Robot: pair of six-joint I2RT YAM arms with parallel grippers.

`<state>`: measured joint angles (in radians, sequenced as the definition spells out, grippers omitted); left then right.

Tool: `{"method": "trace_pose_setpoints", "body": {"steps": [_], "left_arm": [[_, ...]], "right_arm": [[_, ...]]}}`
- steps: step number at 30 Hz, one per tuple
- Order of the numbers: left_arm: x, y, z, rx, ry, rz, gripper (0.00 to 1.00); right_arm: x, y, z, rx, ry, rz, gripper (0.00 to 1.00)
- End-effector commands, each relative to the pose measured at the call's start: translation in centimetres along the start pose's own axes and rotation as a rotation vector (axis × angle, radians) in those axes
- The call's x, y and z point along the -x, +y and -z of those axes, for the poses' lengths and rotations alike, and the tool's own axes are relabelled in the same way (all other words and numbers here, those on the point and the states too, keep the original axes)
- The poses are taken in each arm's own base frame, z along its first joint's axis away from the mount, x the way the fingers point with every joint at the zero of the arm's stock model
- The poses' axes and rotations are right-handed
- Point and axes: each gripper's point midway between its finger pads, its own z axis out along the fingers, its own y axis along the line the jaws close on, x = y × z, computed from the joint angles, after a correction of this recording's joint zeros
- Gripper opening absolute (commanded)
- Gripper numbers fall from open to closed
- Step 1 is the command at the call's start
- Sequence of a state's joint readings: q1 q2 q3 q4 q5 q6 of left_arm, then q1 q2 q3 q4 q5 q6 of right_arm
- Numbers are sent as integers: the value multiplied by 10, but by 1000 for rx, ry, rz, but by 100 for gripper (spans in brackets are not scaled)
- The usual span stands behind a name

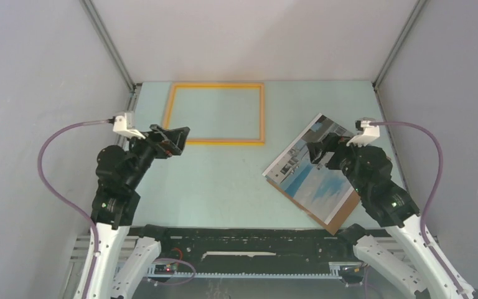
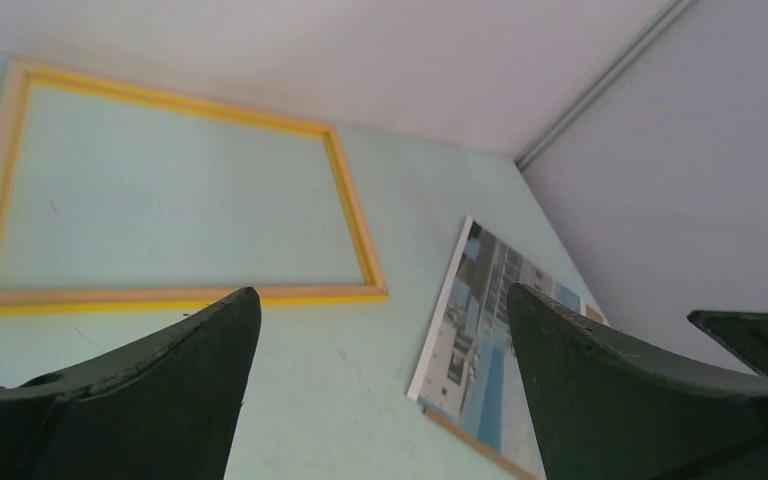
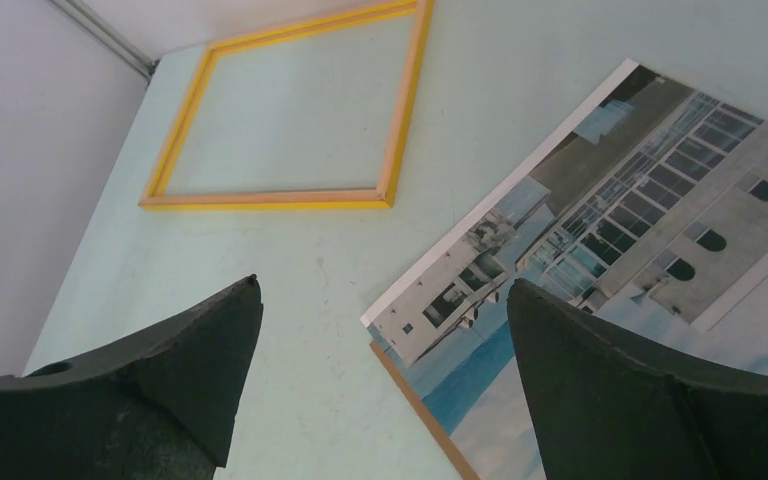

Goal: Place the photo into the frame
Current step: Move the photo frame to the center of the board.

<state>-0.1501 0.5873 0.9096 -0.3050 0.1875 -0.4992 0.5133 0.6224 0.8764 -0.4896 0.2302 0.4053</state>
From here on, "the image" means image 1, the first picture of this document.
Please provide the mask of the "orange wooden picture frame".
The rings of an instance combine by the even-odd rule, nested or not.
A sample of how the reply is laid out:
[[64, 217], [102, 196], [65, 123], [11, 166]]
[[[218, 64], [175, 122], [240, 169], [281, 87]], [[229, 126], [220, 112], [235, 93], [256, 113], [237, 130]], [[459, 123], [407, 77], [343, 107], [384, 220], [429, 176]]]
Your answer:
[[162, 117], [162, 126], [169, 128], [171, 115], [175, 104], [176, 93], [180, 89], [253, 89], [259, 95], [259, 137], [258, 139], [211, 139], [195, 138], [188, 139], [188, 145], [219, 145], [219, 146], [261, 146], [266, 140], [265, 121], [265, 85], [259, 82], [174, 82], [169, 89], [169, 95]]

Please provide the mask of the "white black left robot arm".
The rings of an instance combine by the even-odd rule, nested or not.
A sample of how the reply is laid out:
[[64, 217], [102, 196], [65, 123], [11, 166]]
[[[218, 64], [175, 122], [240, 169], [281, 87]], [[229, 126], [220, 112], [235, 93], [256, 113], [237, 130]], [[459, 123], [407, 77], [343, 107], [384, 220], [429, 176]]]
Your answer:
[[149, 131], [117, 130], [128, 147], [108, 146], [97, 156], [98, 188], [92, 202], [90, 247], [75, 298], [131, 298], [148, 267], [155, 259], [165, 259], [172, 243], [157, 235], [143, 235], [120, 271], [116, 270], [121, 249], [133, 224], [141, 196], [137, 187], [156, 159], [180, 156], [190, 129], [172, 130], [151, 125]]

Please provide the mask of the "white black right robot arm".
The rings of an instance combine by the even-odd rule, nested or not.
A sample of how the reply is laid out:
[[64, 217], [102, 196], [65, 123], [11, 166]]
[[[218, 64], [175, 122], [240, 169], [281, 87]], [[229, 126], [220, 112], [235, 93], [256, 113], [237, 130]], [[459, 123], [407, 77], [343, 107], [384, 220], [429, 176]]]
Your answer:
[[358, 224], [342, 232], [337, 252], [344, 260], [356, 257], [374, 268], [407, 298], [478, 298], [478, 289], [441, 256], [441, 249], [426, 228], [411, 196], [391, 179], [392, 163], [384, 150], [356, 146], [346, 136], [329, 133], [323, 140], [307, 143], [311, 163], [327, 153], [330, 170], [341, 171], [360, 197], [366, 213], [393, 237], [408, 256], [407, 265], [385, 252]]

